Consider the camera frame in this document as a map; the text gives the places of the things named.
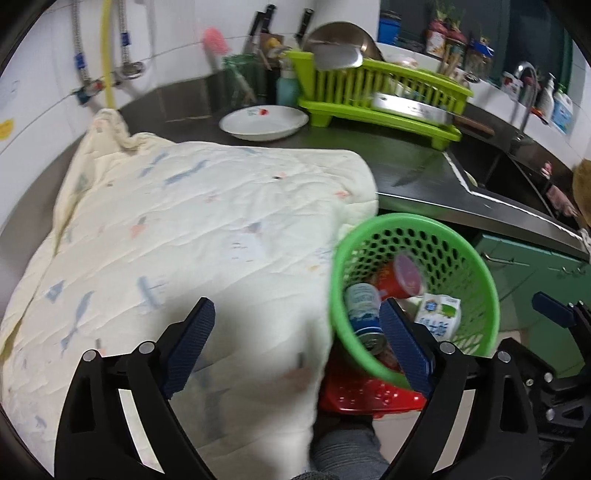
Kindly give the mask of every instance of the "white plate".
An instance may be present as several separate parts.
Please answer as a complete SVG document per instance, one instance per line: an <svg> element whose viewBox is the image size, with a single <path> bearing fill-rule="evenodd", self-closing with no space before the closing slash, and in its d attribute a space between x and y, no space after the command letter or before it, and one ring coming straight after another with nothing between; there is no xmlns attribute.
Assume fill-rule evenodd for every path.
<svg viewBox="0 0 591 480"><path fill-rule="evenodd" d="M241 140L268 142L288 137L306 123L308 116L295 108L261 105L229 113L220 121L220 128Z"/></svg>

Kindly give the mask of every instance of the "yellow hose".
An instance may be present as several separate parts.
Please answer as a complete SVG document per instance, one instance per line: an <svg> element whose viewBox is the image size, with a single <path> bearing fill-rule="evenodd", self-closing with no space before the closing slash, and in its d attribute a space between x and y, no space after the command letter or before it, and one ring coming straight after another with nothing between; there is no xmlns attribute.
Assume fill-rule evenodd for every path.
<svg viewBox="0 0 591 480"><path fill-rule="evenodd" d="M103 14L100 19L100 62L105 79L105 97L107 108L116 108L113 95L113 79L111 78L111 0L103 1Z"/></svg>

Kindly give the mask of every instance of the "kitchen knife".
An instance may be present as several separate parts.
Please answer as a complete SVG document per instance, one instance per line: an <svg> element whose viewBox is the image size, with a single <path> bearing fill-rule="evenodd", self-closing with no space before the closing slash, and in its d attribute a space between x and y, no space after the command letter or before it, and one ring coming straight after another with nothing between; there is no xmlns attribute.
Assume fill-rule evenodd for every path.
<svg viewBox="0 0 591 480"><path fill-rule="evenodd" d="M304 8L304 15L301 17L300 29L298 30L298 33L294 35L295 41L300 47L304 35L306 34L306 30L308 30L308 25L310 24L312 15L314 15L314 10L312 10L311 8Z"/></svg>
<svg viewBox="0 0 591 480"><path fill-rule="evenodd" d="M244 44L244 49L242 50L242 53L253 53L255 51L256 42L254 38L256 34L256 29L260 25L264 15L264 12L257 12L255 14L255 18L252 20L251 29L248 33L248 38L246 39L246 43Z"/></svg>
<svg viewBox="0 0 591 480"><path fill-rule="evenodd" d="M276 9L277 7L273 4L267 5L264 17L262 18L261 33L271 33L269 32L269 26L271 25L271 20Z"/></svg>

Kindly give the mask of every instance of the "blue can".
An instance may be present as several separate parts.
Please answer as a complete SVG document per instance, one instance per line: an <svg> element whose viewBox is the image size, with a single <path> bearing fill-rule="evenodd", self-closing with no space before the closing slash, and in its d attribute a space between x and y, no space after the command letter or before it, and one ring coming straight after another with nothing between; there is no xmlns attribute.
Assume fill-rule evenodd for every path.
<svg viewBox="0 0 591 480"><path fill-rule="evenodd" d="M357 283L345 291L345 306L353 331L372 355L381 353L386 346L379 325L380 304L378 289L369 283Z"/></svg>
<svg viewBox="0 0 591 480"><path fill-rule="evenodd" d="M379 19L378 42L396 45L400 28L400 16L389 10L382 10Z"/></svg>

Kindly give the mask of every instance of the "red packaging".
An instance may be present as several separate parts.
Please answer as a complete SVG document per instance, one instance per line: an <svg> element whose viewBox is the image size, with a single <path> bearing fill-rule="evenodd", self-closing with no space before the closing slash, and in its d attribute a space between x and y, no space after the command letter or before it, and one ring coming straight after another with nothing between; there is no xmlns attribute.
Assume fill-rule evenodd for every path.
<svg viewBox="0 0 591 480"><path fill-rule="evenodd" d="M373 276L370 283L379 290L382 300L407 299L422 295L424 280L412 257L399 253Z"/></svg>

